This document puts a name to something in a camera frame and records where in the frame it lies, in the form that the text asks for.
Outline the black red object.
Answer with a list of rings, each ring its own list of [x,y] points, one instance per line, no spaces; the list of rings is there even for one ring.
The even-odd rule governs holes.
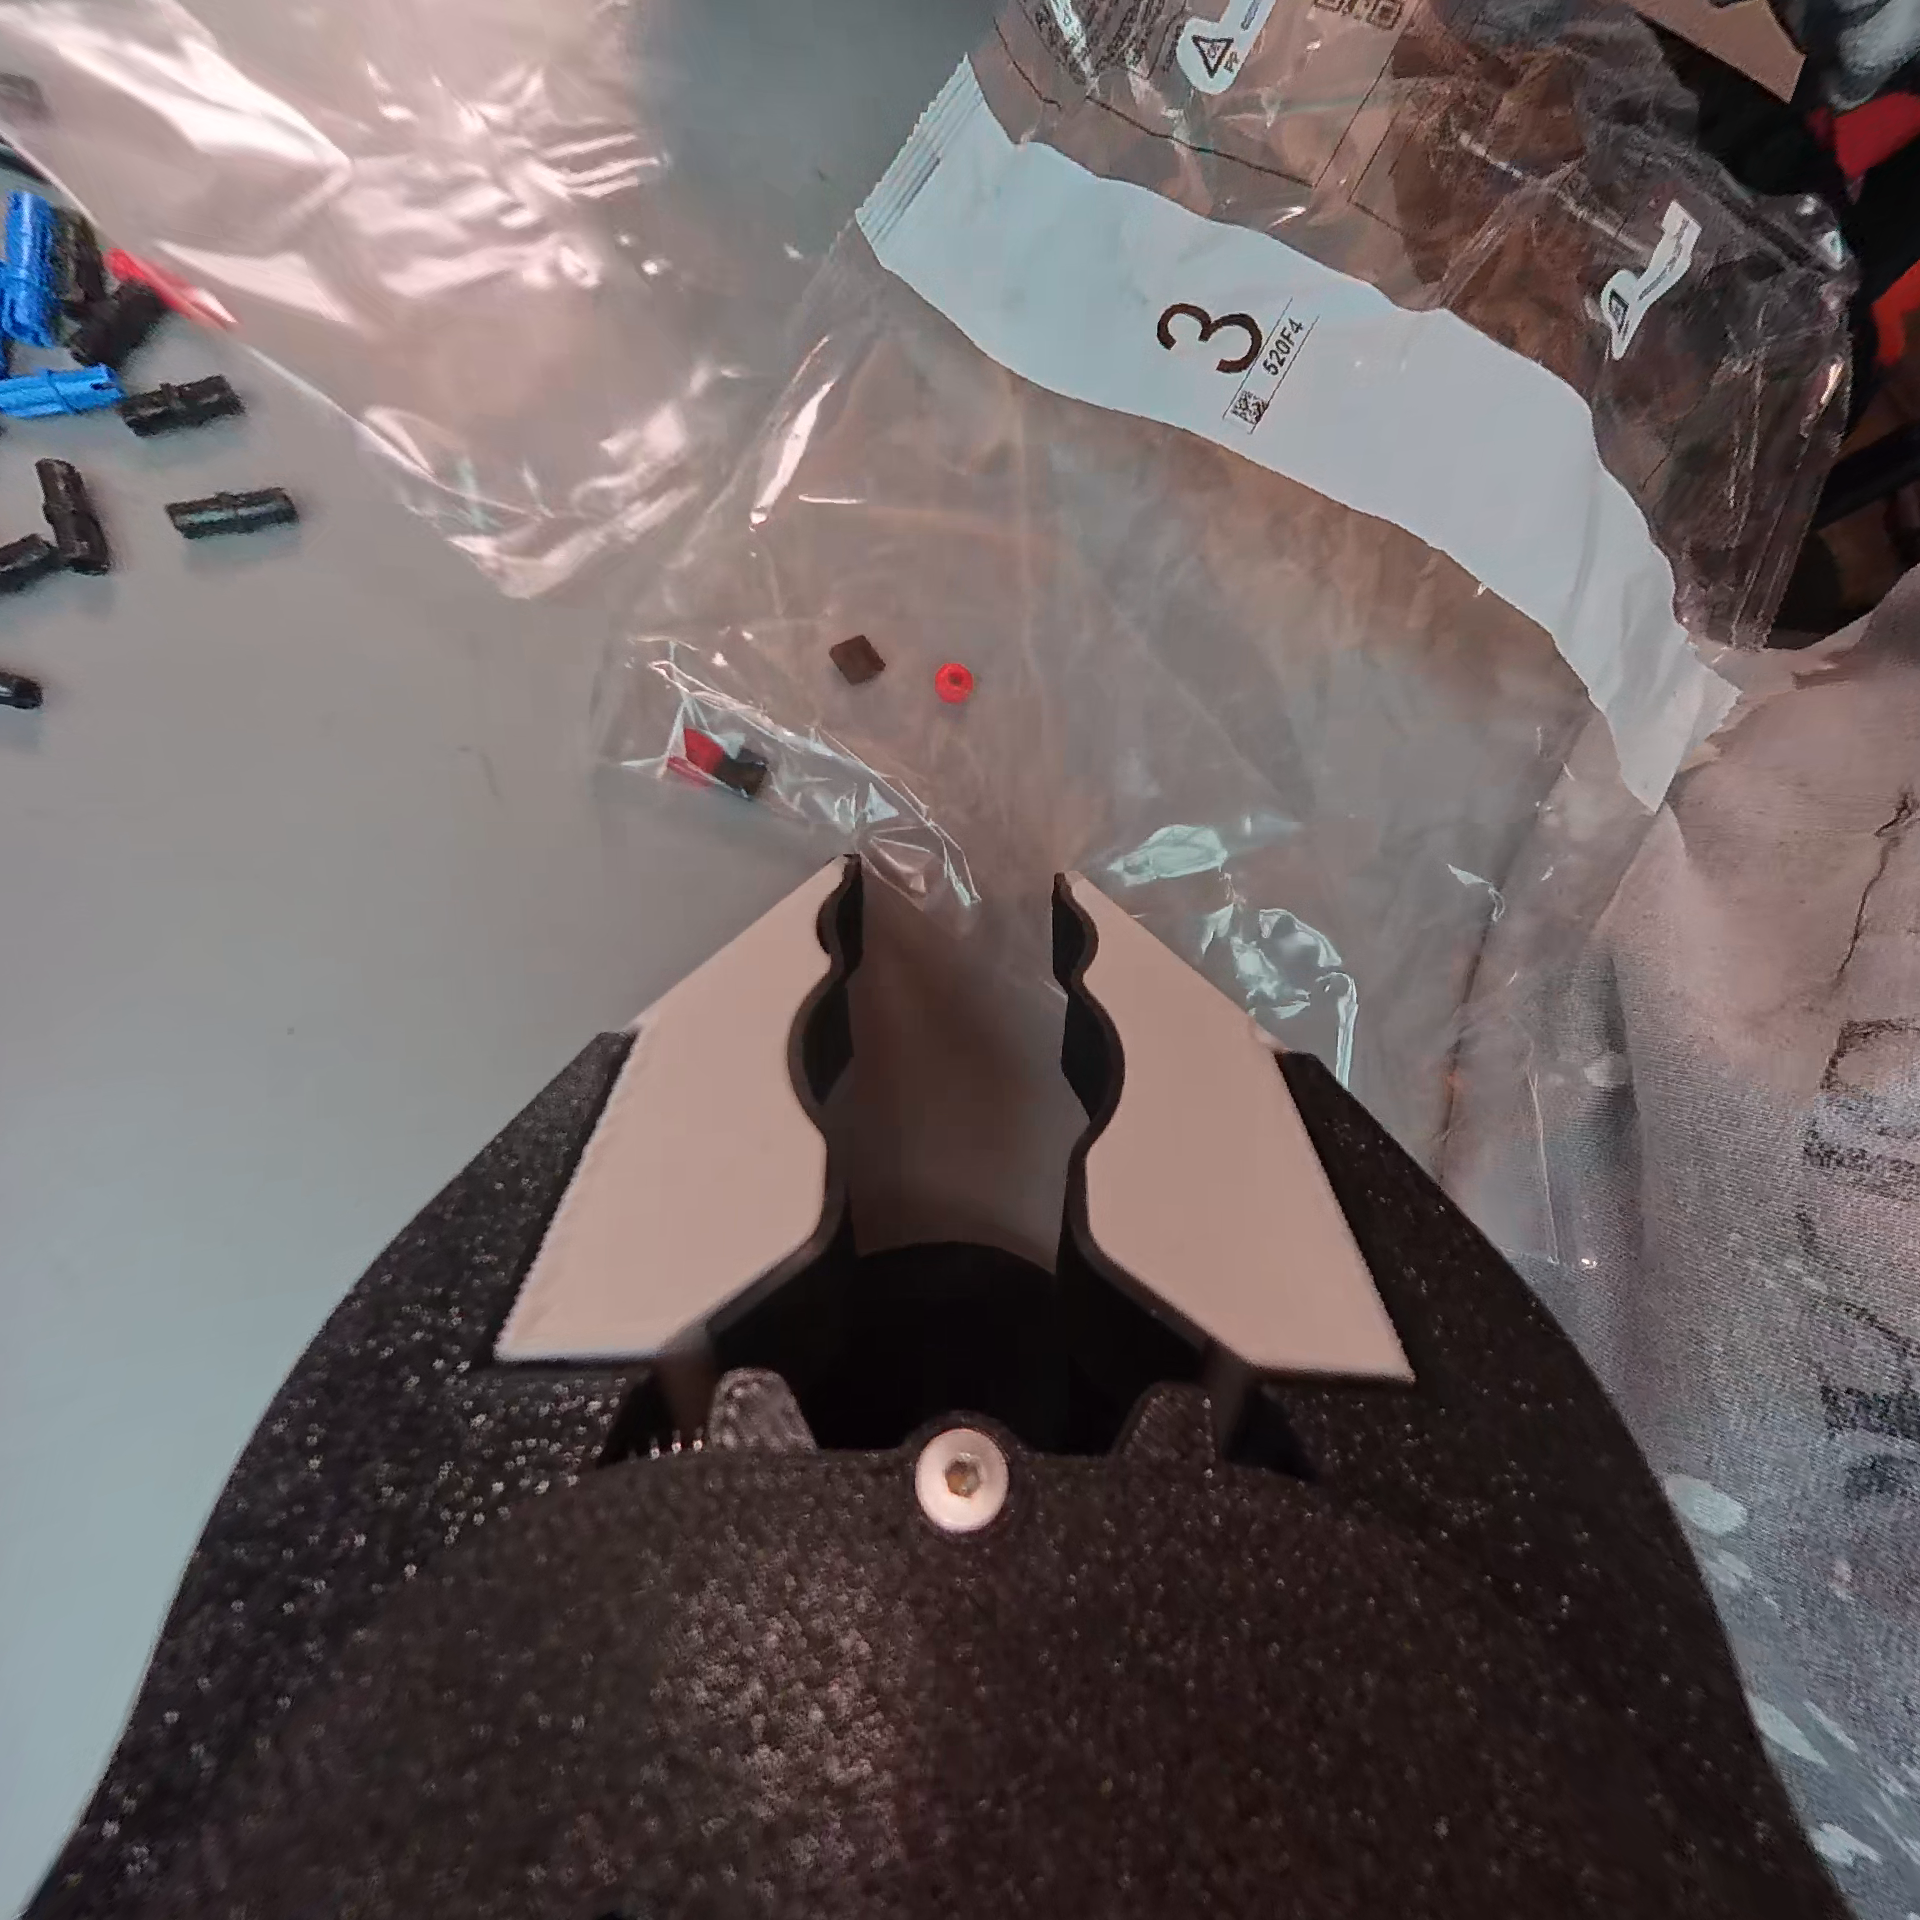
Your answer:
[[[1852,398],[1770,645],[1808,648],[1915,566],[1919,4],[1636,2],[1747,188],[1818,199],[1856,272]]]

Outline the grey desk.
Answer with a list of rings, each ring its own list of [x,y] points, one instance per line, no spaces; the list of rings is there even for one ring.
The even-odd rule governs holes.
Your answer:
[[[752,4],[824,254],[994,4]],[[248,415],[5,437],[115,566],[5,602],[5,1719],[115,1721],[257,1415],[408,1215],[599,1029],[799,874],[780,832],[603,786],[623,551],[537,598],[408,510],[352,423],[203,319],[136,381]],[[185,541],[170,500],[288,488]]]

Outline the scattered small toy brick pieces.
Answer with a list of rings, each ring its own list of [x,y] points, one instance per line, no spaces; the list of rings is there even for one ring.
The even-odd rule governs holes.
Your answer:
[[[37,424],[115,418],[140,440],[167,440],[242,421],[248,401],[226,374],[128,383],[128,368],[175,318],[223,319],[181,276],[119,247],[58,199],[52,175],[17,143],[17,127],[50,117],[42,85],[3,76],[3,418]],[[113,538],[84,472],[55,455],[35,462],[44,529],[5,537],[5,602],[58,577],[113,574]],[[170,500],[185,541],[258,537],[300,524],[285,487],[225,488]]]

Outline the small clear plastic bag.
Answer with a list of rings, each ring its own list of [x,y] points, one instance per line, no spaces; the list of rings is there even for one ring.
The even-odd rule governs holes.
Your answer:
[[[893,712],[883,670],[848,684],[824,656],[751,631],[642,632],[593,692],[601,766],[733,800],[824,847],[863,854],[904,898],[962,920],[983,902],[957,802],[935,792],[921,709]]]

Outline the clear bag with white stripe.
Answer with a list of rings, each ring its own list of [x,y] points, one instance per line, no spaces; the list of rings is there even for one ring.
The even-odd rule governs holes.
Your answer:
[[[1420,1104],[1738,705],[1852,295],[1627,6],[1008,4],[620,645],[867,632],[967,817],[949,922],[1031,969],[1080,869]]]

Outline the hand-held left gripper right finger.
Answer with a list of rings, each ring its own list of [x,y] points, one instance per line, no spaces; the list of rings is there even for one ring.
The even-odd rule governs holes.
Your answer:
[[[1053,879],[1071,1153],[1058,1288],[1096,1381],[1201,1385],[1217,1434],[1268,1385],[1413,1388],[1413,1361],[1257,1018],[1090,878]]]

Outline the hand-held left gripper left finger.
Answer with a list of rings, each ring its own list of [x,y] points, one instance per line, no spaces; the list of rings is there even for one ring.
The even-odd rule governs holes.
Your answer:
[[[853,1064],[865,874],[826,861],[627,1030],[496,1332],[496,1364],[644,1373],[713,1422],[739,1332],[850,1238],[826,1105]]]

